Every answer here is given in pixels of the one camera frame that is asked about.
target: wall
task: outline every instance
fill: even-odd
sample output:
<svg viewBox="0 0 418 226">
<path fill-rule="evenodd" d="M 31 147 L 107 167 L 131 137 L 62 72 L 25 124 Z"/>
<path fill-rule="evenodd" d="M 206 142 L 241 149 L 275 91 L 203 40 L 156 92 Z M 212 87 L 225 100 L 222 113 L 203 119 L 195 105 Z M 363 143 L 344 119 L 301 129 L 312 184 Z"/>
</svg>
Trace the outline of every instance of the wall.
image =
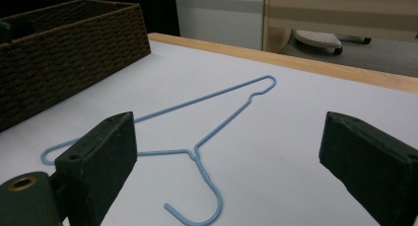
<svg viewBox="0 0 418 226">
<path fill-rule="evenodd" d="M 180 34 L 261 49 L 263 0 L 176 0 Z"/>
</svg>

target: white surface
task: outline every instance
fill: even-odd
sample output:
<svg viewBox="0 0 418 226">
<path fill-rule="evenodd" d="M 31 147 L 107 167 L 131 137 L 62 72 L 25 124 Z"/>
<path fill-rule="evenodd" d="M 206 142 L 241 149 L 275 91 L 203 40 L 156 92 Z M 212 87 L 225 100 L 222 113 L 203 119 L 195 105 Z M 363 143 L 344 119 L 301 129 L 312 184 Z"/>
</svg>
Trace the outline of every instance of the white surface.
<svg viewBox="0 0 418 226">
<path fill-rule="evenodd" d="M 1 132 L 0 182 L 32 171 L 53 173 L 41 164 L 40 152 L 110 115 L 152 113 L 269 74 L 278 85 L 255 97 L 200 149 L 224 199 L 214 225 L 378 225 L 319 163 L 325 115 L 353 115 L 417 147 L 418 95 L 153 41 L 151 46 L 149 56 Z M 138 150 L 191 149 L 268 84 L 136 125 Z M 180 225 L 163 209 L 165 202 L 196 221 L 216 209 L 215 196 L 188 157 L 143 157 L 103 225 Z"/>
<path fill-rule="evenodd" d="M 324 47 L 324 48 L 340 48 L 341 41 L 334 34 L 295 31 L 295 38 L 303 43 Z"/>
<path fill-rule="evenodd" d="M 261 50 L 263 0 L 176 0 L 180 34 Z"/>
</svg>

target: dark wicker basket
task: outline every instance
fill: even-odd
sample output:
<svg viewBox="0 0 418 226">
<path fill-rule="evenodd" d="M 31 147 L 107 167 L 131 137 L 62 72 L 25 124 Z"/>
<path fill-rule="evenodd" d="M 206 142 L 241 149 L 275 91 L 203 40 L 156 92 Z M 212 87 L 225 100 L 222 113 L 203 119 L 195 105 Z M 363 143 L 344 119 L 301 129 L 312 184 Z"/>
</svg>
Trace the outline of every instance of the dark wicker basket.
<svg viewBox="0 0 418 226">
<path fill-rule="evenodd" d="M 0 43 L 0 131 L 151 53 L 138 4 L 77 0 L 0 20 L 35 30 Z"/>
</svg>

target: wire hanger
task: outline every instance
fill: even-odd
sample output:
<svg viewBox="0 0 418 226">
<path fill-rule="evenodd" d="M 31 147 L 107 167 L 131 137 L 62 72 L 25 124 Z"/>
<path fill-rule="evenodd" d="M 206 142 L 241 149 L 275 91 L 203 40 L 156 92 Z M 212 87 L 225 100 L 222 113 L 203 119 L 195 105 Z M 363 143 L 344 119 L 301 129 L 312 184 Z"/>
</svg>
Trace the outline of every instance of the wire hanger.
<svg viewBox="0 0 418 226">
<path fill-rule="evenodd" d="M 204 222 L 192 222 L 190 220 L 188 220 L 187 218 L 185 218 L 183 215 L 181 215 L 180 213 L 178 213 L 173 207 L 171 207 L 168 203 L 165 203 L 164 208 L 166 209 L 166 211 L 168 211 L 172 216 L 174 216 L 178 221 L 180 221 L 182 224 L 187 225 L 187 226 L 203 226 L 203 225 L 210 225 L 212 224 L 221 214 L 222 211 L 222 207 L 223 207 L 223 200 L 222 200 L 222 196 L 221 193 L 218 191 L 218 189 L 216 188 L 216 186 L 212 183 L 212 181 L 209 178 L 208 173 L 206 172 L 205 168 L 203 167 L 203 164 L 200 161 L 200 153 L 199 153 L 199 148 L 206 142 L 208 141 L 210 138 L 212 138 L 216 133 L 218 133 L 222 128 L 224 128 L 229 122 L 231 122 L 235 117 L 237 117 L 238 114 L 240 114 L 245 108 L 247 108 L 251 102 L 252 102 L 252 98 L 255 96 L 260 96 L 260 95 L 264 95 L 265 93 L 267 93 L 268 91 L 270 91 L 271 89 L 273 89 L 273 87 L 277 84 L 277 80 L 276 78 L 274 78 L 273 76 L 270 75 L 266 75 L 266 76 L 262 76 L 244 83 L 241 83 L 239 85 L 227 88 L 225 90 L 221 90 L 164 110 L 160 110 L 158 112 L 155 113 L 150 113 L 138 118 L 134 119 L 135 123 L 165 114 L 165 113 L 169 113 L 169 112 L 173 112 L 175 110 L 190 106 L 190 105 L 194 105 L 196 103 L 232 92 L 234 90 L 237 90 L 239 88 L 254 84 L 256 82 L 260 82 L 262 80 L 266 80 L 269 79 L 272 81 L 272 84 L 270 86 L 268 86 L 266 89 L 264 89 L 263 91 L 259 91 L 259 92 L 254 92 L 251 95 L 249 95 L 247 101 L 240 106 L 235 112 L 233 112 L 227 119 L 225 119 L 222 123 L 220 123 L 215 129 L 213 129 L 211 132 L 209 132 L 209 134 L 207 134 L 205 137 L 203 137 L 199 142 L 197 142 L 194 145 L 194 154 L 188 150 L 188 149 L 175 149 L 175 150 L 159 150 L 159 151 L 140 151 L 138 152 L 138 157 L 145 157 L 145 156 L 159 156 L 159 155 L 172 155 L 172 154 L 187 154 L 188 157 L 196 164 L 197 169 L 199 170 L 201 176 L 203 177 L 204 181 L 206 182 L 206 184 L 209 186 L 209 188 L 215 193 L 217 199 L 218 199 L 218 207 L 215 211 L 215 213 L 206 221 Z M 67 146 L 70 146 L 72 144 L 74 144 L 75 142 L 77 142 L 80 138 L 75 138 L 66 142 L 63 142 L 61 144 L 57 144 L 54 146 L 51 146 L 49 148 L 46 148 L 44 151 L 42 151 L 42 153 L 40 154 L 40 160 L 42 162 L 42 164 L 44 165 L 54 165 L 53 161 L 49 161 L 47 160 L 46 156 L 52 152 L 55 151 L 57 149 L 61 149 Z"/>
</svg>

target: floor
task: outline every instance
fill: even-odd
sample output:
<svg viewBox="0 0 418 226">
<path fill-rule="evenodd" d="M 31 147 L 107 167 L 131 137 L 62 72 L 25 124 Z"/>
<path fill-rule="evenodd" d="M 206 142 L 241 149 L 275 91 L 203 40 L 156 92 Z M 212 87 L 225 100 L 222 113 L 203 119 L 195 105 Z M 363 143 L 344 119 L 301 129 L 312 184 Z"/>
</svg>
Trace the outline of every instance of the floor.
<svg viewBox="0 0 418 226">
<path fill-rule="evenodd" d="M 343 45 L 340 55 L 333 49 L 298 45 L 293 36 L 280 53 L 418 78 L 418 42 L 372 38 L 363 44 L 363 38 L 337 37 Z"/>
</svg>

